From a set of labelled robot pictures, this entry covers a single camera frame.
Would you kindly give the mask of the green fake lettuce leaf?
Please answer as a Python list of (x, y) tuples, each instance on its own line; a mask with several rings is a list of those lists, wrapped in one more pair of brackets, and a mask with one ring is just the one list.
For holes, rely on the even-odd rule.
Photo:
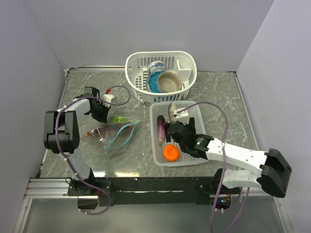
[(128, 117), (122, 117), (122, 116), (112, 116), (110, 118), (111, 123), (126, 123), (129, 122), (130, 118)]

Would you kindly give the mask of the orange fake fruit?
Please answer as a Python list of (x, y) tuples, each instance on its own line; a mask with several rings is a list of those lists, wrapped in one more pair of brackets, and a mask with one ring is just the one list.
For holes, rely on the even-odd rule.
[(179, 158), (179, 151), (175, 145), (168, 144), (163, 148), (163, 157), (168, 162), (175, 162)]

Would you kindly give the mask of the clear zip top bag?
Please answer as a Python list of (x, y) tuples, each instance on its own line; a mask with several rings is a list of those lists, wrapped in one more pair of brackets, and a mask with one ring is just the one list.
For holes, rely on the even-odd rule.
[[(121, 129), (117, 133), (108, 134), (104, 137), (100, 136), (100, 137), (86, 137), (86, 138), (93, 139), (94, 141), (99, 141), (100, 143), (102, 143), (104, 150), (121, 148), (131, 140), (137, 125), (140, 123), (140, 120), (139, 119), (133, 120), (130, 118), (130, 121), (126, 123), (127, 125), (121, 127)], [(103, 125), (97, 127), (103, 127), (105, 124), (113, 124), (113, 123), (111, 123), (109, 119), (107, 123), (104, 123)]]

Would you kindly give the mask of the purple fake eggplant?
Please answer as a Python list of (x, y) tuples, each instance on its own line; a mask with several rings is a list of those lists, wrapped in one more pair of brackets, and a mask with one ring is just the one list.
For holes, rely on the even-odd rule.
[(162, 115), (159, 115), (157, 117), (157, 129), (158, 129), (158, 140), (159, 145), (161, 146), (163, 144), (164, 138), (165, 138), (165, 118)]

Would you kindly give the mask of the beige fake mushroom piece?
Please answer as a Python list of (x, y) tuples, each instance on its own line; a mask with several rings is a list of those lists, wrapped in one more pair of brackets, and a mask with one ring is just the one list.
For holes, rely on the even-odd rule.
[(174, 123), (176, 121), (176, 116), (174, 114), (174, 111), (177, 110), (175, 101), (172, 101), (169, 106), (168, 106), (168, 115), (169, 115), (169, 120), (170, 123)]

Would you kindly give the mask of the clear perforated plastic tray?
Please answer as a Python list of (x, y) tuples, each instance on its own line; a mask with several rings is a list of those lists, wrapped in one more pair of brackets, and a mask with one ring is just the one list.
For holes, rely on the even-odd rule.
[[(198, 105), (188, 109), (190, 122), (185, 126), (180, 123), (171, 124), (169, 119), (169, 102), (154, 103), (150, 106), (150, 127), (151, 140), (154, 162), (158, 166), (192, 166), (206, 163), (203, 158), (195, 158), (188, 154), (184, 149), (186, 146), (191, 146), (194, 143), (197, 134), (206, 134), (204, 122), (201, 116), (201, 111)], [(163, 143), (159, 143), (157, 117), (165, 118), (165, 136)], [(169, 162), (163, 155), (163, 150), (166, 145), (174, 145), (179, 151), (179, 157), (174, 162)]]

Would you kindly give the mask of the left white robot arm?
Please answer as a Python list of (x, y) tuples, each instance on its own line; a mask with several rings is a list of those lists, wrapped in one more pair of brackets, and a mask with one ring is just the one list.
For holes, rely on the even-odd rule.
[(110, 103), (114, 98), (110, 91), (100, 97), (99, 90), (89, 86), (69, 105), (45, 113), (44, 146), (65, 161), (74, 173), (73, 179), (80, 181), (79, 189), (85, 195), (93, 194), (97, 186), (91, 168), (78, 149), (80, 144), (78, 119), (90, 115), (96, 121), (106, 123)]

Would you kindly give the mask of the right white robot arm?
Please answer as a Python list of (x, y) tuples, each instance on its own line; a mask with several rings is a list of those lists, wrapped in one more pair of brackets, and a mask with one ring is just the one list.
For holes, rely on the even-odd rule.
[(192, 121), (186, 125), (178, 121), (170, 123), (167, 133), (182, 152), (194, 158), (240, 167), (240, 170), (217, 171), (220, 177), (212, 182), (217, 193), (236, 187), (254, 187), (273, 197), (286, 196), (292, 168), (280, 151), (273, 148), (269, 151), (250, 150), (222, 144), (217, 138), (197, 134)]

